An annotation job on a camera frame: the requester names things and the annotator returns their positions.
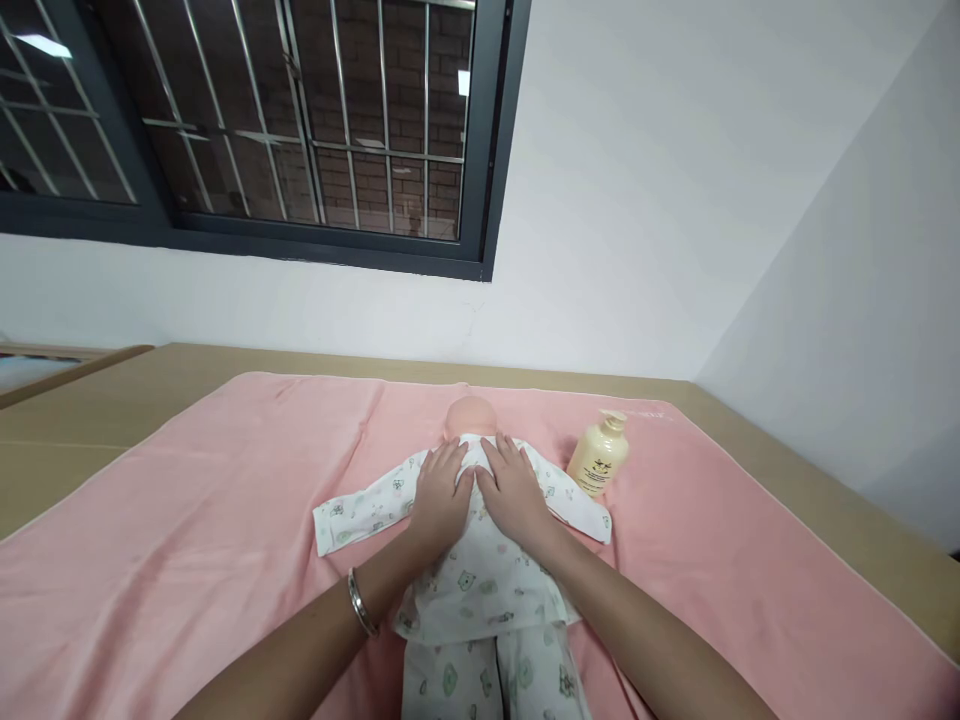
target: finger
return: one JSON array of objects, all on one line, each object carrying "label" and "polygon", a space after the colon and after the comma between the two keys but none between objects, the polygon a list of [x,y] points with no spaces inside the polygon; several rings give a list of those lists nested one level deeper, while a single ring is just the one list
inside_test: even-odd
[{"label": "finger", "polygon": [[508,463],[512,463],[515,460],[519,460],[520,456],[517,454],[517,445],[513,442],[513,438],[504,433],[501,435],[498,440],[502,442],[497,443],[497,447],[500,448],[500,454],[503,455],[503,459]]},{"label": "finger", "polygon": [[420,466],[421,475],[426,475],[428,472],[430,472],[433,469],[433,463],[435,462],[436,457],[437,457],[436,452],[434,452],[433,450],[427,451],[427,456],[423,459],[423,465]]},{"label": "finger", "polygon": [[530,471],[530,474],[533,475],[534,477],[536,477],[536,476],[537,476],[537,471],[533,469],[533,463],[530,462],[530,456],[527,455],[527,449],[526,449],[526,448],[523,448],[522,450],[520,450],[520,457],[523,458],[523,462],[526,464],[527,470]]},{"label": "finger", "polygon": [[453,493],[453,500],[457,507],[464,507],[470,504],[470,493],[473,492],[473,483],[477,479],[477,468],[467,468],[460,476],[460,482],[457,483],[457,489]]},{"label": "finger", "polygon": [[447,460],[447,468],[456,473],[460,469],[460,466],[463,464],[463,458],[467,456],[467,450],[470,449],[470,446],[467,443],[463,443],[456,450],[450,454],[450,458]]},{"label": "finger", "polygon": [[460,438],[453,437],[447,440],[443,445],[443,450],[440,452],[440,457],[437,460],[437,467],[443,467],[450,460],[450,456],[456,452],[457,447],[460,445]]},{"label": "finger", "polygon": [[474,472],[477,476],[477,485],[480,486],[480,492],[484,498],[493,497],[500,492],[500,489],[497,487],[497,481],[493,475],[490,474],[489,470],[478,465]]},{"label": "finger", "polygon": [[503,455],[500,454],[500,451],[497,450],[492,442],[486,438],[482,438],[480,440],[480,446],[487,454],[487,460],[490,461],[490,467],[493,468],[494,473],[498,473],[506,468],[507,463],[504,461]]}]

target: white wall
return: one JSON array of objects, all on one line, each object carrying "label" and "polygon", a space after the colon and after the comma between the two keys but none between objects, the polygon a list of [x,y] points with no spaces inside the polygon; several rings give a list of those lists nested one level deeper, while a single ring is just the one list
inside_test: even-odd
[{"label": "white wall", "polygon": [[960,548],[960,4],[949,3],[698,382]]},{"label": "white wall", "polygon": [[492,285],[8,236],[0,332],[691,378],[941,5],[536,0]]}]

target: brick wall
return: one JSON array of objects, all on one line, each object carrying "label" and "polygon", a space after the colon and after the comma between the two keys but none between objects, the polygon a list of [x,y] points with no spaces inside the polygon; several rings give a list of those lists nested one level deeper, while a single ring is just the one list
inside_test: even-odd
[{"label": "brick wall", "polygon": [[[128,82],[145,116],[172,120],[164,91],[140,30],[130,0],[96,0],[114,42]],[[268,132],[299,137],[295,100],[291,92],[273,0],[240,0],[257,88]],[[144,2],[148,22],[185,122],[202,126],[208,141],[191,144],[214,205],[222,214],[243,214],[240,190],[222,137],[216,127],[199,56],[180,3]],[[191,4],[207,62],[228,128],[259,132],[260,123],[246,62],[229,0]],[[317,140],[344,144],[343,109],[334,53],[330,6],[316,0],[293,0],[293,16],[301,59],[308,114]],[[338,28],[350,123],[350,144],[383,146],[380,45],[375,0],[338,0]],[[459,158],[463,151],[465,98],[459,94],[458,70],[468,68],[470,15],[468,11],[431,6],[430,112],[427,149],[431,155]],[[422,153],[424,147],[424,29],[422,3],[385,0],[384,54],[390,146]],[[172,129],[153,129],[158,156],[182,207],[204,209],[182,140]],[[243,181],[243,194],[255,217],[281,219],[274,190],[267,145],[258,140],[231,137]],[[273,144],[274,161],[288,219],[313,223],[313,189],[303,147]],[[354,227],[353,197],[347,153],[320,149],[316,153],[324,210],[329,224]],[[392,158],[387,177],[383,156],[354,153],[357,206],[364,230],[389,232],[387,182],[392,183],[395,232],[423,232],[423,162]],[[430,163],[430,236],[454,240],[459,216],[460,166]]]}]

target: silver bangle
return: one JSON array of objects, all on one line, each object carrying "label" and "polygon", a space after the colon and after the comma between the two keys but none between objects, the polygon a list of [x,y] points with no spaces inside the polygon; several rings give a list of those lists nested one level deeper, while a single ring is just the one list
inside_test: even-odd
[{"label": "silver bangle", "polygon": [[353,568],[347,573],[347,591],[350,593],[350,604],[353,605],[353,611],[357,614],[357,620],[364,632],[370,637],[376,637],[380,634],[379,628],[374,627],[370,622],[370,616],[367,615],[367,609],[363,606],[363,600],[360,599],[360,591],[357,590],[357,578],[354,577]]}]

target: baby pajama pants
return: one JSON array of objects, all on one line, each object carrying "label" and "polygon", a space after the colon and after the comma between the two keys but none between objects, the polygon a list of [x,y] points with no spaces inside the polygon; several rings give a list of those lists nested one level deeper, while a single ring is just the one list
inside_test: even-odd
[{"label": "baby pajama pants", "polygon": [[452,645],[407,642],[404,720],[591,720],[563,623]]}]

